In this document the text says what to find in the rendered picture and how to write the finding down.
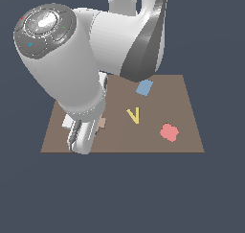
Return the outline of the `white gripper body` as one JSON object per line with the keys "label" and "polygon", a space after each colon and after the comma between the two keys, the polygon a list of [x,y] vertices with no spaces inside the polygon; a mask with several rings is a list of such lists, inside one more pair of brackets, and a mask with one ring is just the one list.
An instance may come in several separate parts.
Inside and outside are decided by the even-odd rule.
{"label": "white gripper body", "polygon": [[[66,129],[71,130],[72,124],[75,120],[73,120],[68,114],[65,115],[62,126]],[[78,138],[76,142],[73,144],[72,149],[69,151],[80,153],[80,154],[88,154],[92,148],[94,138],[96,136],[96,129],[98,126],[99,118],[91,121],[82,123],[81,128],[78,133]]]}

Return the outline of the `tan small block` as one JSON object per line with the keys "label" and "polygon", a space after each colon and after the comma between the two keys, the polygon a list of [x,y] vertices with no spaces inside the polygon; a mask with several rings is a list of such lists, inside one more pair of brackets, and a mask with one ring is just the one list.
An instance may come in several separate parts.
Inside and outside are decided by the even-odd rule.
{"label": "tan small block", "polygon": [[104,128],[105,127],[105,122],[106,122],[106,118],[100,116],[96,131],[98,131],[99,128]]}

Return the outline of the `pink blob-shaped piece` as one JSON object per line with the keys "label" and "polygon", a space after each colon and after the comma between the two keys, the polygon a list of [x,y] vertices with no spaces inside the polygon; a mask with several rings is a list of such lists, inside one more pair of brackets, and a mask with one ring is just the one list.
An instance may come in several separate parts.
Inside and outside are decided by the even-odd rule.
{"label": "pink blob-shaped piece", "polygon": [[163,124],[160,135],[167,139],[169,142],[175,142],[177,139],[177,135],[179,134],[179,129],[177,127],[172,126],[169,123]]}

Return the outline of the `brown board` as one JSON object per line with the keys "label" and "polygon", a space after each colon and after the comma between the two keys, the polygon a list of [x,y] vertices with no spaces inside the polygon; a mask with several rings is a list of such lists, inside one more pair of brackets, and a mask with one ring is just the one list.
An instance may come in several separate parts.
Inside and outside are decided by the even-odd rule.
{"label": "brown board", "polygon": [[[106,106],[102,117],[105,127],[94,138],[92,153],[202,153],[200,134],[181,75],[154,75],[147,96],[136,92],[138,84],[110,75]],[[140,109],[140,124],[128,113]],[[160,135],[163,124],[179,129],[175,142]]]}

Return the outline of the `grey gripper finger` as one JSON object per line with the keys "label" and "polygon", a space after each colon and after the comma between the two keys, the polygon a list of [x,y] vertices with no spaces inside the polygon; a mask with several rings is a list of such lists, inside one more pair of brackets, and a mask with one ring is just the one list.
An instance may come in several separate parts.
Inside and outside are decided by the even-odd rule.
{"label": "grey gripper finger", "polygon": [[75,120],[72,124],[69,136],[68,136],[68,147],[71,150],[73,147],[73,144],[76,142],[77,138],[78,138],[78,133],[80,131],[81,128],[81,120]]}

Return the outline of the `blue square block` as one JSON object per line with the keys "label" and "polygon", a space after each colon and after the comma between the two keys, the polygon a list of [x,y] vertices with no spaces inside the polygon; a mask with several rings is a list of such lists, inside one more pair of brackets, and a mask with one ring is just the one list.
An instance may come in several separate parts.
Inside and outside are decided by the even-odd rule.
{"label": "blue square block", "polygon": [[141,81],[136,89],[136,92],[140,95],[147,96],[151,89],[152,84],[153,81],[150,80]]}

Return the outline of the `yellow V-shaped piece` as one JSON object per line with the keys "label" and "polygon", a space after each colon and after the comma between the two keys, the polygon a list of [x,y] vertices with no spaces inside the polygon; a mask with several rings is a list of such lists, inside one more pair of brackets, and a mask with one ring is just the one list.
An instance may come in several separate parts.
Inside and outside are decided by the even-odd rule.
{"label": "yellow V-shaped piece", "polygon": [[130,109],[128,109],[126,112],[135,124],[140,124],[140,109],[138,107],[135,108],[135,112],[132,112]]}

